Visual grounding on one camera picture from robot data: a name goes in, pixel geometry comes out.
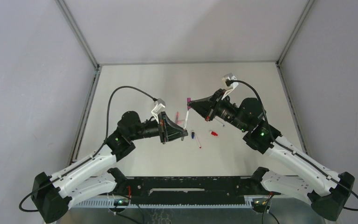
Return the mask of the magenta pen cap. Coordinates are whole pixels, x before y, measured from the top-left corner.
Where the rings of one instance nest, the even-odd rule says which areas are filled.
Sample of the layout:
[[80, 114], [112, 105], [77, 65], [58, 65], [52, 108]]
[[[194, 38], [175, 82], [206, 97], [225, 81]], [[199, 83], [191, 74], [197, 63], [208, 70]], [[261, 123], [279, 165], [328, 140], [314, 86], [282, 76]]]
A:
[[191, 109], [191, 106], [190, 106], [190, 102], [191, 102], [191, 98], [187, 98], [187, 110], [190, 110]]

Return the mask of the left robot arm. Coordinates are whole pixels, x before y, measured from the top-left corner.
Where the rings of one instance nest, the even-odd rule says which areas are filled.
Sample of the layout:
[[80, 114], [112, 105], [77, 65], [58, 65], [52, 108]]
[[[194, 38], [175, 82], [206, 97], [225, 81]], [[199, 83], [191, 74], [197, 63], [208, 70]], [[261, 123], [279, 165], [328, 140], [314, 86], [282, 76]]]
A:
[[53, 223], [82, 201], [103, 193], [120, 195], [126, 191], [125, 176], [114, 165], [135, 149], [135, 140], [159, 137], [165, 144], [187, 135], [187, 130], [171, 121], [165, 112], [159, 113], [156, 120], [144, 122], [137, 112], [125, 112], [116, 130], [97, 150], [58, 172], [38, 174], [31, 199], [43, 220]]

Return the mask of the white pen blue end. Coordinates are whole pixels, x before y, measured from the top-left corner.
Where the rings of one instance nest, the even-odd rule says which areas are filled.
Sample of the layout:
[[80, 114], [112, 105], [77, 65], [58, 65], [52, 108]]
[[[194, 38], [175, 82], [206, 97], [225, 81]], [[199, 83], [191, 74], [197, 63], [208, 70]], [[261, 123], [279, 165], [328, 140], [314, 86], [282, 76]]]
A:
[[218, 118], [214, 118], [214, 120], [219, 122], [223, 127], [225, 126], [225, 123], [222, 120], [220, 120]]

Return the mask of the pink highlighter pen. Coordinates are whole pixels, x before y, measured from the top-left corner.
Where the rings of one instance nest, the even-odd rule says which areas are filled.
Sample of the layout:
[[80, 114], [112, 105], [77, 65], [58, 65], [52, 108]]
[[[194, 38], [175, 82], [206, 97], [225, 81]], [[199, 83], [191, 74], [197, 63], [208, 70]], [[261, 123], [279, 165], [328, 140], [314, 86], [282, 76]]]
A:
[[178, 124], [178, 121], [179, 121], [179, 112], [176, 112], [175, 123]]

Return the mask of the white marker pen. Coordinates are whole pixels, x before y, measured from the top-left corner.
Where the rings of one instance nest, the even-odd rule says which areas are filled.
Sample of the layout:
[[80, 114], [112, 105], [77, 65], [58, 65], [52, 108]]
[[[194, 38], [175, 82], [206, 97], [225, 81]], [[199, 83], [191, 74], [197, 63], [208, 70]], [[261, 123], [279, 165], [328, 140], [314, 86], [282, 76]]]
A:
[[188, 116], [189, 116], [189, 109], [187, 109], [187, 111], [186, 111], [186, 116], [185, 116], [185, 119], [184, 119], [184, 122], [183, 122], [183, 129], [185, 129], [185, 130], [186, 130], [186, 127], [187, 127]]

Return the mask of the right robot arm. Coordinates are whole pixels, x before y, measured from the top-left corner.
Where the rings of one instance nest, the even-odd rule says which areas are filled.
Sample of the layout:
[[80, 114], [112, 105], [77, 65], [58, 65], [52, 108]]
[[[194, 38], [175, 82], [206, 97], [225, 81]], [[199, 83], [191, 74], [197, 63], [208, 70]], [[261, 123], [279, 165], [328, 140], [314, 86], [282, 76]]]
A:
[[254, 172], [251, 189], [256, 194], [265, 191], [284, 194], [311, 206], [321, 217], [337, 221], [350, 197], [354, 176], [338, 173], [293, 146], [282, 133], [264, 120], [264, 110], [257, 98], [245, 98], [240, 106], [230, 102], [224, 89], [212, 96], [187, 102], [205, 121], [218, 117], [240, 129], [243, 140], [253, 150], [268, 156], [293, 171], [296, 176], [284, 176], [259, 167]]

